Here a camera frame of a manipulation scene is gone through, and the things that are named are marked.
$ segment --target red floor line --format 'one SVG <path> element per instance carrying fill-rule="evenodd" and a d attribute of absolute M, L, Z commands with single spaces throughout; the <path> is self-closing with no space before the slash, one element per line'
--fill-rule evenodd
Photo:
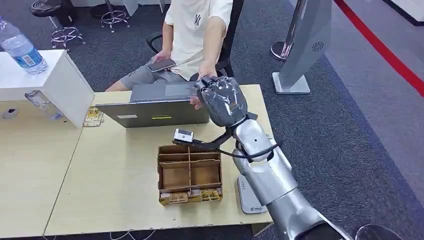
<path fill-rule="evenodd" d="M 409 69 L 392 51 L 365 25 L 365 23 L 352 11 L 344 0 L 334 0 L 346 17 L 374 47 L 375 50 L 399 73 L 418 93 L 424 97 L 424 82 L 411 69 Z"/>

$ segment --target water bottle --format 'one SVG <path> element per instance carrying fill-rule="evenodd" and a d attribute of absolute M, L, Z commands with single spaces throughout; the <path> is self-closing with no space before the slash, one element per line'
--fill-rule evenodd
<path fill-rule="evenodd" d="M 26 92 L 25 98 L 34 106 L 43 110 L 51 120 L 58 120 L 64 116 L 64 114 L 39 90 Z"/>
<path fill-rule="evenodd" d="M 33 44 L 0 16 L 0 46 L 29 74 L 39 74 L 49 66 Z"/>

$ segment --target black glove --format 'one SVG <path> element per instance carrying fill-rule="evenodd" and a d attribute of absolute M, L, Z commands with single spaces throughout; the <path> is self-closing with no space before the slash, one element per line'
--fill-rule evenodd
<path fill-rule="evenodd" d="M 204 76 L 195 86 L 210 119 L 219 127 L 231 127 L 246 118 L 248 104 L 235 78 Z"/>

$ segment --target power cord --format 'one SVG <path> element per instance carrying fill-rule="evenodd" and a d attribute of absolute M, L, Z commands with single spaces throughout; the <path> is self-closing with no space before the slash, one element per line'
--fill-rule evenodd
<path fill-rule="evenodd" d="M 44 240 L 48 240 L 48 239 L 47 239 L 47 237 L 45 237 L 44 235 L 42 236 L 42 238 L 43 238 Z"/>
<path fill-rule="evenodd" d="M 148 240 L 154 233 L 156 232 L 156 229 L 155 230 L 153 230 L 146 238 L 144 238 L 144 239 L 142 239 L 142 240 Z M 120 240 L 120 239 L 123 239 L 123 238 L 125 238 L 125 236 L 127 236 L 127 235 L 129 235 L 129 237 L 130 238 L 132 238 L 132 240 L 137 240 L 135 237 L 133 237 L 133 235 L 131 234 L 131 230 L 128 230 L 128 231 L 126 231 L 126 233 L 124 234 L 124 235 L 122 235 L 122 236 L 120 236 L 120 237 L 117 237 L 117 238 L 113 238 L 112 237 L 112 233 L 111 232 L 109 232 L 109 237 L 110 237 L 110 240 Z"/>

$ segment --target stool base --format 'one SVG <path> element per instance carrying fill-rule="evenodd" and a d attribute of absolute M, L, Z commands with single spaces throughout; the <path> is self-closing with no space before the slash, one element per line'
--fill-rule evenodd
<path fill-rule="evenodd" d="M 105 27 L 105 24 L 109 24 L 110 32 L 114 33 L 115 30 L 112 28 L 112 24 L 124 22 L 124 23 L 126 23 L 126 27 L 129 28 L 130 25 L 128 24 L 128 21 L 126 20 L 128 18 L 129 17 L 127 17 L 127 14 L 124 11 L 107 12 L 107 13 L 103 14 L 103 16 L 101 16 L 100 24 L 101 24 L 102 28 Z"/>
<path fill-rule="evenodd" d="M 63 47 L 66 49 L 67 52 L 69 52 L 69 48 L 67 48 L 66 43 L 73 40 L 73 39 L 80 39 L 82 41 L 82 44 L 86 44 L 84 41 L 82 34 L 76 27 L 64 27 L 62 29 L 58 29 L 54 31 L 51 34 L 51 47 L 56 48 L 56 43 L 60 43 L 63 45 Z"/>

